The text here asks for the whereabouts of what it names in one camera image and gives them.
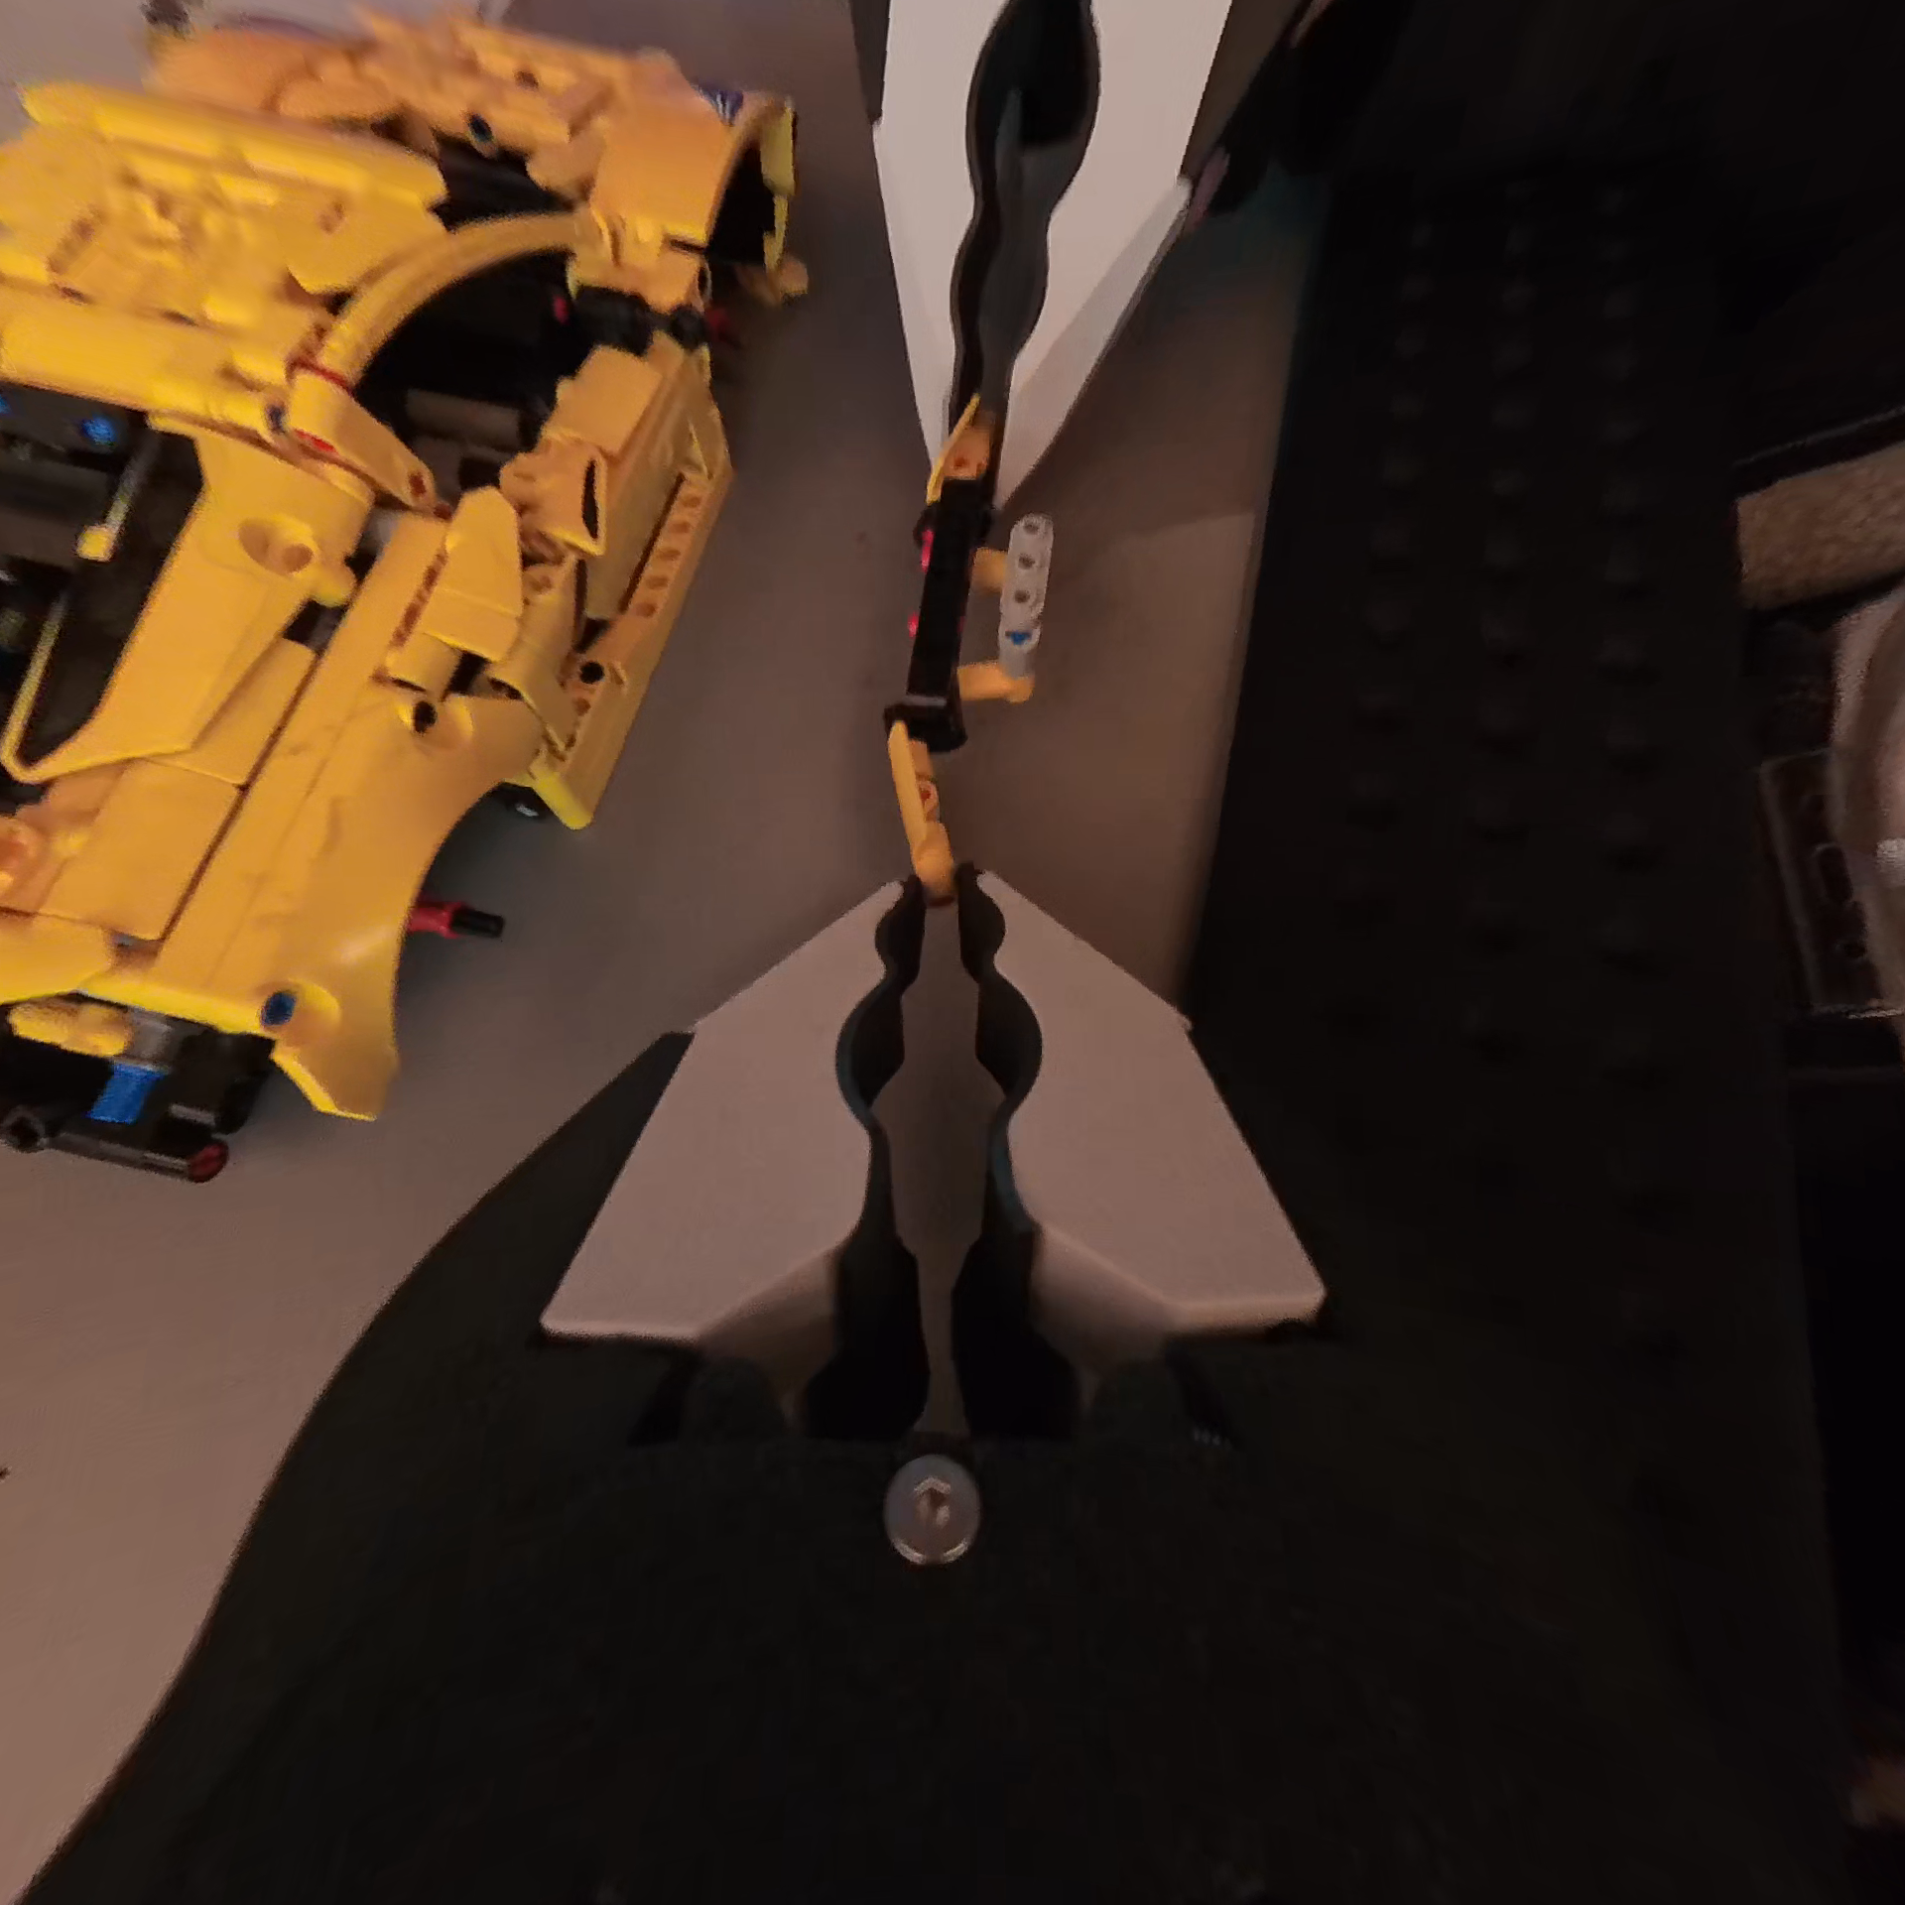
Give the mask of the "small yellow connector brick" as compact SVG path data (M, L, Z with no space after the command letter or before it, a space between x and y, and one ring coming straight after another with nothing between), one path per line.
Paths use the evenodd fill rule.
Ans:
M956 899L956 853L941 816L933 752L903 721L888 728L887 752L911 875L927 905L947 907Z
M947 485L991 485L998 423L984 394L977 393L952 425L925 485L925 503L935 506Z

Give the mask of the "yellow toy brick car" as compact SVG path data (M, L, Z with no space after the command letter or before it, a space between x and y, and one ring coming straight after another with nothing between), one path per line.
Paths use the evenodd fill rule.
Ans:
M4 144L6 1156L369 1122L489 799L585 830L728 498L797 109L452 13L204 25Z

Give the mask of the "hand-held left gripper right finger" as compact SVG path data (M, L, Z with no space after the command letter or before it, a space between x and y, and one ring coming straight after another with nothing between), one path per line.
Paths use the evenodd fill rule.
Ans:
M977 1437L1068 1437L1185 1345L1321 1320L1325 1286L1185 1018L994 872L956 872L974 1050L998 1093L952 1290Z

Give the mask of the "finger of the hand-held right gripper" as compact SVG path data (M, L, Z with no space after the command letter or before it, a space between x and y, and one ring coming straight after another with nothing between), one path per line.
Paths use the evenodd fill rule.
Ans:
M1036 216L1042 300L1012 359L997 500L1060 438L1191 200L1185 153L1230 2L1082 5L1087 130L1068 183Z
M925 438L947 435L968 408L957 389L983 346L978 296L959 293L959 264L983 213L977 86L1007 13L1005 2L893 2L884 13L873 149Z

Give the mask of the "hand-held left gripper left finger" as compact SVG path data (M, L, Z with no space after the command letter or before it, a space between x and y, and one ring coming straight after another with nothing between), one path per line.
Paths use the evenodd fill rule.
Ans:
M927 903L887 884L706 1014L543 1312L562 1342L745 1362L822 1437L903 1437L931 1375L878 1101Z

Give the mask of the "black and yellow brick subassembly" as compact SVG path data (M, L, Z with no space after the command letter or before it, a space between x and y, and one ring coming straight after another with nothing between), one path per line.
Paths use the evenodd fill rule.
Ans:
M919 598L911 621L911 660L887 720L930 753L965 742L957 671L974 564L992 526L988 479L946 479L917 520Z

